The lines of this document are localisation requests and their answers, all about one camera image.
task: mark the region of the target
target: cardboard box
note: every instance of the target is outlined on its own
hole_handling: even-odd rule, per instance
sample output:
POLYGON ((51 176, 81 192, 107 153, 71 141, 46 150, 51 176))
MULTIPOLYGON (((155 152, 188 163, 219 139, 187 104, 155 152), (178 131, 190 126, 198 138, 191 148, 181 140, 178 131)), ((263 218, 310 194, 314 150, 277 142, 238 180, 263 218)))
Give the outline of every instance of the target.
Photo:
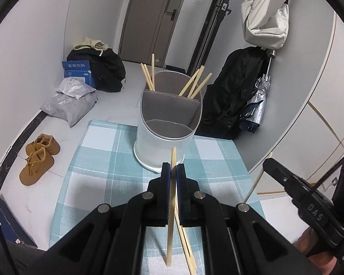
POLYGON ((87 85, 96 89, 92 77, 91 67, 89 61, 64 61, 62 62, 64 68, 65 77, 73 77, 81 82, 85 82, 87 85))
POLYGON ((20 227, 6 203, 0 198, 0 225, 6 240, 37 248, 37 245, 20 227))

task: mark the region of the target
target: brown shoe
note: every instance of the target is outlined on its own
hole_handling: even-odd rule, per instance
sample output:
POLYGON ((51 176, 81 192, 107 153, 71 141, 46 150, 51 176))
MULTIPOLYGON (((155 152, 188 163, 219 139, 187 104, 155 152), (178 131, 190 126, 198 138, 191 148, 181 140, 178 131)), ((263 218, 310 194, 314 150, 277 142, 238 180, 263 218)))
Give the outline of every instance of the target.
POLYGON ((27 165, 19 174, 19 180, 26 186, 36 183, 55 163, 53 157, 43 147, 32 152, 26 161, 27 165))
POLYGON ((57 155, 60 152, 60 145, 52 135, 41 133, 39 137, 26 146, 26 153, 29 156, 32 152, 45 148, 50 155, 57 155))

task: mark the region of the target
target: wooden chopstick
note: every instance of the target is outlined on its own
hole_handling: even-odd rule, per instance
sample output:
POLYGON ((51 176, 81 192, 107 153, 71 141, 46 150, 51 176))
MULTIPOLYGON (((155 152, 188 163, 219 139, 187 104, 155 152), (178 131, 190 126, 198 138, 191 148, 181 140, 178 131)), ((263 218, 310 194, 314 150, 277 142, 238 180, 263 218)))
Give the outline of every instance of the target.
POLYGON ((148 88, 149 88, 151 91, 153 91, 152 88, 151 88, 151 84, 150 84, 150 82, 149 82, 149 78, 148 78, 147 72, 145 71, 145 68, 144 68, 144 66, 143 66, 143 63, 140 63, 140 66, 141 66, 141 69, 142 69, 142 71, 143 71, 143 73, 144 73, 145 79, 147 80, 148 88))
POLYGON ((199 73, 200 69, 197 69, 197 71, 194 73, 194 75, 189 79, 189 81, 187 82, 187 84, 185 85, 185 87, 183 87, 183 89, 181 90, 180 94, 178 94, 178 96, 182 96, 186 90, 188 89, 188 87, 190 87, 191 83, 194 81, 195 77, 197 76, 197 74, 199 73))
POLYGON ((171 185, 169 189, 169 211, 168 211, 168 228, 167 228, 166 265, 168 267, 170 267, 172 263, 172 240, 173 240, 175 201, 176 201, 176 147, 173 147, 172 154, 171 154, 171 185))
POLYGON ((199 85, 199 87, 197 87, 197 89, 195 90, 195 92, 190 96, 190 99, 194 99, 194 97, 197 95, 197 93, 200 92, 200 90, 204 87, 204 85, 206 84, 206 82, 210 79, 210 77, 213 75, 213 73, 209 73, 208 76, 205 78, 205 80, 203 80, 203 82, 199 85))
POLYGON ((175 219, 176 219, 176 224, 178 228, 178 233, 180 234, 182 249, 185 254, 187 266, 189 268, 190 274, 194 275, 196 274, 195 270, 197 267, 196 267, 195 259, 191 250, 189 238, 186 232, 184 231, 184 228, 180 225, 180 219, 178 216, 177 194, 176 194, 176 205, 175 205, 175 219))
POLYGON ((193 91, 194 91, 194 89, 195 89, 195 87, 196 87, 196 85, 197 85, 197 82, 199 81, 201 75, 203 74, 204 68, 205 68, 205 67, 204 67, 203 65, 201 65, 201 67, 200 67, 200 69, 199 69, 199 72, 197 73, 197 76, 196 76, 196 78, 195 78, 194 84, 193 84, 193 86, 191 87, 190 92, 189 92, 187 98, 190 98, 190 96, 193 94, 193 91))
POLYGON ((152 82, 152 84, 153 84, 153 87, 155 88, 155 82, 154 82, 154 64, 155 64, 154 54, 151 54, 151 82, 152 82))
MULTIPOLYGON (((272 157, 272 152, 269 153, 269 155, 266 158, 271 158, 272 157)), ((255 190, 256 186, 258 185, 262 175, 264 174, 264 168, 261 168, 261 171, 258 175, 258 177, 256 178, 254 184, 252 185, 250 191, 248 192, 248 194, 246 195, 245 199, 243 200, 243 202, 247 202, 248 199, 250 198, 251 194, 253 193, 253 191, 255 190)))
POLYGON ((153 85, 153 83, 152 83, 152 81, 151 81, 151 78, 150 78, 150 74, 149 74, 148 67, 147 67, 146 64, 143 64, 143 66, 144 66, 145 72, 147 73, 147 76, 148 76, 148 79, 149 79, 149 82, 150 82, 151 89, 152 89, 153 91, 155 91, 154 85, 153 85))

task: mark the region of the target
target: white tile floor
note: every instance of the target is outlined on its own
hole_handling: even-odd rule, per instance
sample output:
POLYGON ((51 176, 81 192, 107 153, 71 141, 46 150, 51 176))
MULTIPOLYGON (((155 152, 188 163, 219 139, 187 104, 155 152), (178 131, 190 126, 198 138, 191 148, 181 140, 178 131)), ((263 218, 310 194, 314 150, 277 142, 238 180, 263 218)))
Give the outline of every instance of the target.
MULTIPOLYGON (((141 74, 139 64, 129 62, 124 64, 127 71, 127 83, 120 93, 99 91, 98 102, 93 109, 72 128, 66 121, 46 117, 33 132, 26 144, 32 142, 40 133, 46 133, 53 135, 61 146, 60 153, 54 156, 55 164, 35 185, 27 187, 19 181, 19 173, 26 165, 26 144, 6 177, 0 197, 5 200, 14 217, 39 249, 48 249, 52 217, 64 176, 89 121, 98 119, 127 125, 138 123, 139 98, 145 79, 141 74)), ((282 199, 284 198, 262 201, 264 213, 267 220, 281 234, 289 240, 294 240, 300 236, 305 227, 295 207, 289 200, 283 203, 282 199), (290 216, 290 223, 286 222, 288 216, 290 216)))

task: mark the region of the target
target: black bag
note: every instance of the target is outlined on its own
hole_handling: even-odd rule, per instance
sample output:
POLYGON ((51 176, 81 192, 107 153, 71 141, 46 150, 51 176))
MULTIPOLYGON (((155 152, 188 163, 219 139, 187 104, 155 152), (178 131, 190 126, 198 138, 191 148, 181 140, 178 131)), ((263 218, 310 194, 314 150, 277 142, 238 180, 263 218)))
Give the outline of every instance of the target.
POLYGON ((67 61, 88 60, 96 89, 106 92, 120 92, 121 81, 125 79, 125 66, 112 49, 101 51, 91 48, 72 50, 67 61))
POLYGON ((252 97, 257 78, 266 73, 266 50, 247 47, 232 52, 214 84, 203 99, 203 115, 196 134, 234 139, 239 133, 239 117, 252 97))

